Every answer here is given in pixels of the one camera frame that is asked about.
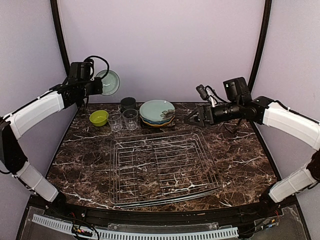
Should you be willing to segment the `pale celadon ribbed bowl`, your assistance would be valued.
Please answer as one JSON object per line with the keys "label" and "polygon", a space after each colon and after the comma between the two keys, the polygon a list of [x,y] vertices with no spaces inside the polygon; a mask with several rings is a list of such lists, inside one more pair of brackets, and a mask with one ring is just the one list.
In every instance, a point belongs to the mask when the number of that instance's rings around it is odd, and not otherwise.
{"label": "pale celadon ribbed bowl", "polygon": [[102,95],[111,96],[115,94],[120,87],[120,78],[118,74],[112,70],[108,71],[108,74],[104,77],[107,70],[100,71],[96,77],[101,78],[102,81]]}

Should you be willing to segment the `lime green bowl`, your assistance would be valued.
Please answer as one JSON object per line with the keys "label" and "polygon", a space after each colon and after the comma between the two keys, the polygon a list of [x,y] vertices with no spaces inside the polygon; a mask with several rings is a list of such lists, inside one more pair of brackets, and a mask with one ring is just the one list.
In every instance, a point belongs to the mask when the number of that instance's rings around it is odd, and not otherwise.
{"label": "lime green bowl", "polygon": [[109,113],[107,111],[97,110],[90,115],[89,120],[94,126],[102,127],[107,123],[108,116]]}

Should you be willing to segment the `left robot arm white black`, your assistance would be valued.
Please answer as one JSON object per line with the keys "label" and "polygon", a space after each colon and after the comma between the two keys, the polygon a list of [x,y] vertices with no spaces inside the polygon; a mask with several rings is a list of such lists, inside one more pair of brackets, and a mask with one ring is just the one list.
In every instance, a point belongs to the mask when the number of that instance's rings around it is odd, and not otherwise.
{"label": "left robot arm white black", "polygon": [[18,140],[49,116],[72,105],[80,108],[89,96],[103,93],[103,78],[110,70],[96,75],[96,58],[91,55],[82,62],[72,62],[63,83],[0,119],[0,160],[7,169],[5,173],[12,174],[49,203],[61,202],[64,194],[31,165]]}

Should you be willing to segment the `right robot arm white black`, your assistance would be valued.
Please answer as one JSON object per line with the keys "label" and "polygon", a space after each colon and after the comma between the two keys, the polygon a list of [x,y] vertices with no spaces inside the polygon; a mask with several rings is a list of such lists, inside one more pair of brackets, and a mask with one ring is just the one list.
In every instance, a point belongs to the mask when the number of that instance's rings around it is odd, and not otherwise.
{"label": "right robot arm white black", "polygon": [[208,86],[196,87],[197,92],[207,105],[194,109],[184,118],[184,123],[198,127],[208,127],[235,119],[253,121],[281,130],[311,146],[316,152],[311,161],[293,172],[285,179],[269,187],[260,197],[265,205],[277,204],[285,198],[298,193],[320,181],[320,123],[304,116],[279,100],[260,96],[252,99],[251,92],[243,77],[223,82],[228,101],[216,105],[208,94]]}

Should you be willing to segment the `yellow dotted plate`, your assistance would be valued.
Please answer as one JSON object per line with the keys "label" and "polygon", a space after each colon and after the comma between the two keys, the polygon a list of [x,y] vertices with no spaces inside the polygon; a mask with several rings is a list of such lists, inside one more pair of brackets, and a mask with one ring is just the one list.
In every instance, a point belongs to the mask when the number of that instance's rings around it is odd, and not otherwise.
{"label": "yellow dotted plate", "polygon": [[142,124],[147,126],[147,127],[151,127],[151,128],[162,128],[162,127],[167,127],[169,126],[171,123],[170,122],[165,122],[163,124],[150,124],[148,122],[144,122],[142,121]]}

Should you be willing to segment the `light green flower plate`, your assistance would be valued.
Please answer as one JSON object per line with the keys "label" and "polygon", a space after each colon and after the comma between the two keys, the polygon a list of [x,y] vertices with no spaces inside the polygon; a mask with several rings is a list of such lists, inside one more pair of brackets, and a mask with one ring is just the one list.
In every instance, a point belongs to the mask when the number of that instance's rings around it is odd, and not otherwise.
{"label": "light green flower plate", "polygon": [[175,115],[174,105],[162,99],[146,101],[139,108],[140,116],[151,122],[162,122],[171,119]]}

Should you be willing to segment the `blue dotted plate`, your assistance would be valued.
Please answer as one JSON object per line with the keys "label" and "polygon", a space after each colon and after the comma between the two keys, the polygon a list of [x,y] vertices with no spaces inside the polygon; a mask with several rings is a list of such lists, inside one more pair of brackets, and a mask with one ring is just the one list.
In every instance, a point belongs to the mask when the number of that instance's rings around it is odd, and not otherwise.
{"label": "blue dotted plate", "polygon": [[151,120],[148,120],[148,119],[146,119],[146,118],[141,117],[141,120],[142,120],[143,122],[145,122],[145,123],[150,123],[150,124],[154,124],[154,125],[155,125],[155,124],[161,125],[161,124],[164,124],[164,123],[167,123],[167,122],[171,123],[174,119],[175,119],[175,117],[172,117],[172,118],[170,118],[170,119],[163,120],[163,121],[151,121]]}

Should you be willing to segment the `grey mug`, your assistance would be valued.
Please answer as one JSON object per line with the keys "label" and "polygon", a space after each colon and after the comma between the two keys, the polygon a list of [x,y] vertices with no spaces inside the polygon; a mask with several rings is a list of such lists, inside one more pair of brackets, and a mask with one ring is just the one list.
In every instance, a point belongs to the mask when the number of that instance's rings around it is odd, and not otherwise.
{"label": "grey mug", "polygon": [[134,97],[125,97],[120,101],[120,111],[136,109],[136,99]]}

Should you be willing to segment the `clear glass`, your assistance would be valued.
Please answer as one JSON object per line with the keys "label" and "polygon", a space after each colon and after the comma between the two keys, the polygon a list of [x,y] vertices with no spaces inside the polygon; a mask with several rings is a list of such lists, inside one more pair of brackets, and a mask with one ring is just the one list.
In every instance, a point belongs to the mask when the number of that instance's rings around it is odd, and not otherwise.
{"label": "clear glass", "polygon": [[113,132],[119,132],[123,128],[122,113],[112,110],[108,113],[107,122]]}
{"label": "clear glass", "polygon": [[136,109],[126,109],[122,113],[125,127],[130,130],[136,130],[138,128],[138,116],[139,113]]}

